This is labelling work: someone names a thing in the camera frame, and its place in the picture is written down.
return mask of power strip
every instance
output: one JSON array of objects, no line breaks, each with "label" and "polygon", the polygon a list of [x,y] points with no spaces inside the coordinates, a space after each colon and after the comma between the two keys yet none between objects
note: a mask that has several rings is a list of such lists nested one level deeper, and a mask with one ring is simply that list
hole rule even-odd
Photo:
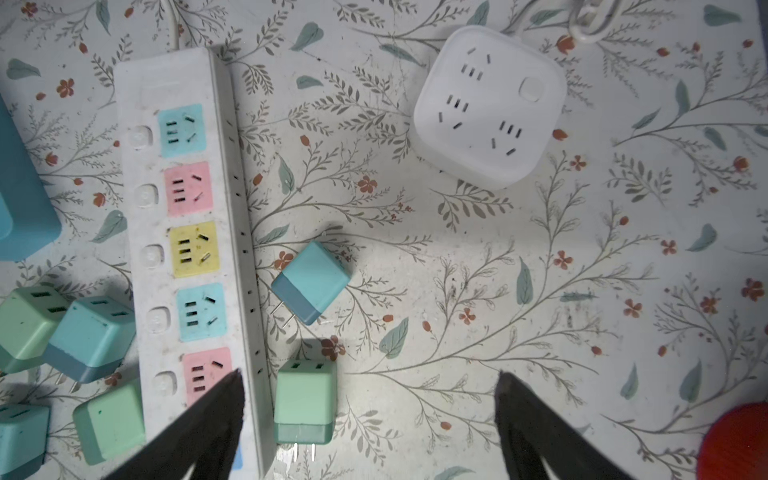
[{"label": "power strip", "polygon": [[114,76],[147,440],[240,368],[230,478],[262,478],[276,443],[229,73],[191,48]]}]

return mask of metal prong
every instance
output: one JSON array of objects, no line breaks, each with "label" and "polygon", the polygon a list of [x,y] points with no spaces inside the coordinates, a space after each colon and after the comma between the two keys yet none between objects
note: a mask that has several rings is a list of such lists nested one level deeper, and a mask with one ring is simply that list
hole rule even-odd
[{"label": "metal prong", "polygon": [[272,311],[270,312],[270,315],[274,315],[277,309],[279,309],[281,305],[283,305],[283,302],[278,303],[277,306],[272,309]]}]

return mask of pink socket panel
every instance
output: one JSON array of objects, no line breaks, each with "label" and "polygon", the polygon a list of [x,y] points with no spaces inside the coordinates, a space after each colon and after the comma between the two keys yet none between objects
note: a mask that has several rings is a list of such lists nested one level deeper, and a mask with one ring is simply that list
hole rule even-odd
[{"label": "pink socket panel", "polygon": [[169,217],[207,212],[214,208],[208,162],[169,168],[164,173]]},{"label": "pink socket panel", "polygon": [[181,360],[187,384],[187,406],[205,395],[232,371],[232,356],[227,347],[188,353]]}]

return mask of green charger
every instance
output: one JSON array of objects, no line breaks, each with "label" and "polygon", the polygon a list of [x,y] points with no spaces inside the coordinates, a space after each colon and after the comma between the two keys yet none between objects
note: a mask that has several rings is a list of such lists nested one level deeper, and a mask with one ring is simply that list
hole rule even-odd
[{"label": "green charger", "polygon": [[336,364],[290,360],[277,371],[275,440],[298,445],[325,445],[336,422]]}]

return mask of leaf pattern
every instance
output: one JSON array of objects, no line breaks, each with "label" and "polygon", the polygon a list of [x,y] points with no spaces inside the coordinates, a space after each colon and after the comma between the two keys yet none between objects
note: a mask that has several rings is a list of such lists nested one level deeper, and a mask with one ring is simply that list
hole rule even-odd
[{"label": "leaf pattern", "polygon": [[[0,3],[6,111],[62,223],[57,241],[3,266],[0,296],[49,286],[129,303],[117,212],[134,192],[114,69],[167,50],[161,2]],[[585,48],[556,4],[176,5],[184,47],[210,45],[231,74],[250,215],[236,235],[256,259],[262,374],[289,358],[334,359],[343,374],[334,441],[314,462],[304,448],[285,465],[278,455],[267,476],[504,477],[493,416],[504,369],[581,435],[618,445],[611,459],[629,475],[695,478],[709,425],[768,375],[768,205],[750,202],[765,197],[768,156],[757,15],[627,0]],[[500,191],[434,168],[413,123],[449,33],[491,24],[558,63],[568,93],[537,167]],[[313,241],[352,280],[319,322],[285,323],[270,284]],[[98,478],[124,458],[86,465],[71,411],[136,365],[134,343],[122,379],[73,393],[46,366],[0,376],[0,402],[51,405],[49,473]]]}]

